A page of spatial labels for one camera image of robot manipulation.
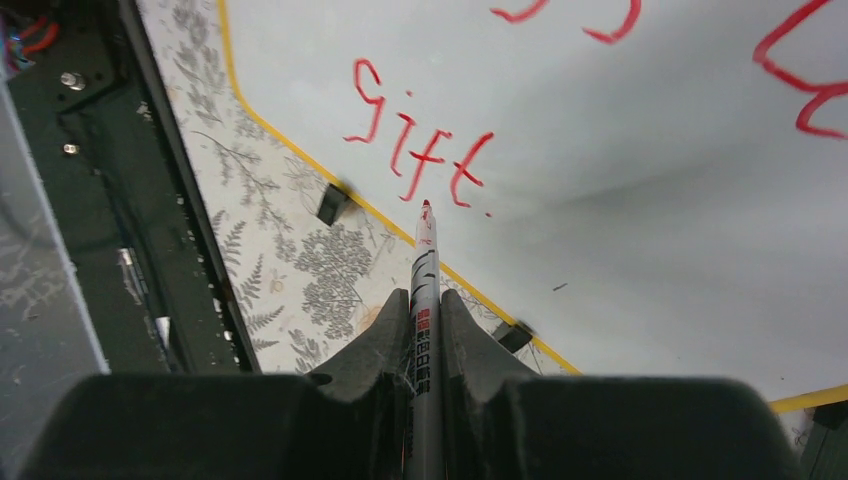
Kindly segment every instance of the white board surface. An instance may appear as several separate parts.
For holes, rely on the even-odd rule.
[[[429,199],[442,261],[584,373],[848,383],[848,2],[226,11],[246,103],[404,231]]]

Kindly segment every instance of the bolt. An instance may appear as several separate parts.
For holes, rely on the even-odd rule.
[[[62,85],[77,92],[85,88],[85,79],[79,73],[65,72],[59,77],[59,81],[62,82]]]

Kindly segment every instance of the marker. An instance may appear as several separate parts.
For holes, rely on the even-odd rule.
[[[414,327],[408,374],[415,392],[409,404],[403,478],[445,478],[439,364],[439,252],[436,219],[427,200],[415,229],[411,292],[409,315]]]

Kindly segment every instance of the yellow board edge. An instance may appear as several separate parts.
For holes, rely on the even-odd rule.
[[[282,133],[278,132],[277,129],[271,126],[264,118],[262,118],[255,110],[250,106],[249,103],[245,100],[244,96],[241,93],[241,88],[239,87],[238,80],[236,78],[236,69],[235,69],[235,61],[232,51],[232,44],[230,42],[230,24],[229,17],[227,15],[227,0],[218,0],[218,16],[221,21],[221,39],[224,46],[224,58],[227,64],[227,77],[229,77],[230,85],[233,88],[233,93],[235,93],[236,99],[239,104],[241,104],[242,108],[250,115],[253,120],[262,126],[268,133],[277,138],[277,140],[281,141],[285,146],[289,147],[292,152],[294,152],[298,157],[306,161],[309,165],[311,165],[314,169],[318,170],[321,175],[323,175],[328,181],[333,183],[334,185],[340,185],[339,179],[329,172],[326,168],[324,168],[321,164],[316,162],[312,157],[306,154],[303,150],[300,149],[297,145],[294,144],[291,140],[286,138]],[[389,220],[386,216],[380,213],[376,208],[371,206],[370,203],[365,201],[362,196],[357,194],[356,192],[352,192],[350,197],[356,202],[359,206],[364,208],[368,213],[374,215],[377,219],[379,219],[386,227],[389,228],[392,232],[396,233],[400,236],[406,243],[414,246],[415,240],[406,232],[401,230],[400,227],[395,225],[394,222]],[[463,277],[458,275],[453,269],[445,265],[441,264],[442,270],[447,273],[451,278],[456,281],[463,288],[468,290],[469,293],[474,295],[475,298],[480,300],[480,303],[485,305],[489,310],[498,315],[503,321],[510,325],[515,325],[515,319],[508,315],[503,309],[495,305],[494,302],[489,300],[488,297],[480,293],[479,290],[471,286],[468,281],[466,281]],[[554,349],[549,347],[545,342],[543,342],[539,337],[533,336],[533,344],[540,350],[542,353],[551,357],[555,362],[557,362],[565,371],[572,375],[582,375],[580,370],[577,369],[570,362],[562,358]],[[772,410],[777,413],[786,413],[792,412],[795,410],[801,410],[803,408],[812,408],[818,407],[819,405],[826,405],[829,403],[836,403],[848,400],[848,385],[840,385],[838,387],[828,388],[824,390],[818,390],[815,392],[804,393],[801,395],[796,395],[794,397],[787,397],[781,400],[775,400],[770,402]]]

